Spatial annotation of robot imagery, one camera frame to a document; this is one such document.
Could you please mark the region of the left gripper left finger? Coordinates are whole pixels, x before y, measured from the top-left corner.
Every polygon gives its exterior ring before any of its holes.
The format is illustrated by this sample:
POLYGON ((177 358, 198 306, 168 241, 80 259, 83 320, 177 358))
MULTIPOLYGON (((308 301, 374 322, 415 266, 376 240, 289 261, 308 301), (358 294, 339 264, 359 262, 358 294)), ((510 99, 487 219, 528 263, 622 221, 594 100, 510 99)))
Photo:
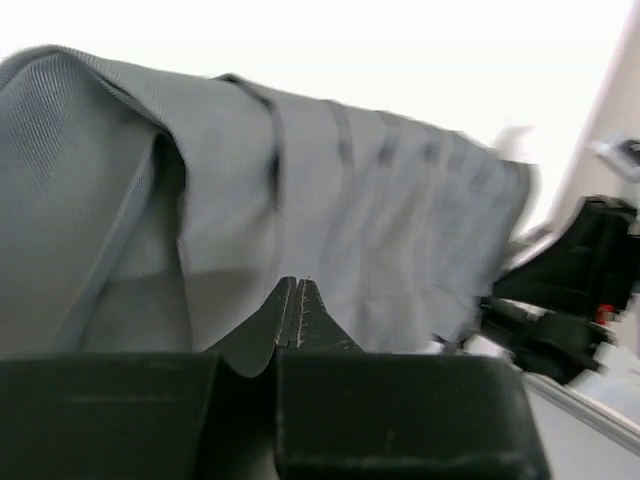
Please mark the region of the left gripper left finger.
POLYGON ((189 479, 207 429, 274 357, 294 304, 281 279, 202 353, 55 354, 1 363, 5 479, 189 479))

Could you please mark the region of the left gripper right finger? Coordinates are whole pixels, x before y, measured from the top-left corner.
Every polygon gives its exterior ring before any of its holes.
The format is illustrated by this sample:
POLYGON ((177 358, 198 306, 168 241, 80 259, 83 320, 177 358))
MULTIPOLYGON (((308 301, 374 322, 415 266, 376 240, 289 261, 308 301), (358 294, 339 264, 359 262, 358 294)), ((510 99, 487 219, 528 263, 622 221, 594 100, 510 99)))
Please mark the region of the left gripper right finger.
POLYGON ((275 463, 283 479, 546 479, 521 376, 485 356, 362 351, 317 285, 281 279, 275 463))

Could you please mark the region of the grey pleated skirt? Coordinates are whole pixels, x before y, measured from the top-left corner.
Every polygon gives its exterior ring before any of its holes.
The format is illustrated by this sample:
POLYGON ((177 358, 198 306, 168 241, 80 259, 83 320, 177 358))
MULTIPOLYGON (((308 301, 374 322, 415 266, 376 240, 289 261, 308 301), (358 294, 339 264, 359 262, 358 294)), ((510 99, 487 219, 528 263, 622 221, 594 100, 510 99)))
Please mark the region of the grey pleated skirt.
POLYGON ((276 282, 364 349, 476 326, 529 165, 387 112, 46 46, 1 66, 1 351, 198 351, 276 282))

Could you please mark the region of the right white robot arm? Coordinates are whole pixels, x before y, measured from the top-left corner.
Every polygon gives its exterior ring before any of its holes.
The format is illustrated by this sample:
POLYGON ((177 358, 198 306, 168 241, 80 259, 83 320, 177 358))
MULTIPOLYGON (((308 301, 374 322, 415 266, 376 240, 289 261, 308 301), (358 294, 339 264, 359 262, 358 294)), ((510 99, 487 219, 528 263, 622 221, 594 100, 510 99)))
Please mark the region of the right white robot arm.
POLYGON ((538 252, 517 260, 481 303, 481 332, 524 371, 561 385, 596 372, 608 323, 639 280, 639 202, 586 196, 559 236, 540 229, 538 252))

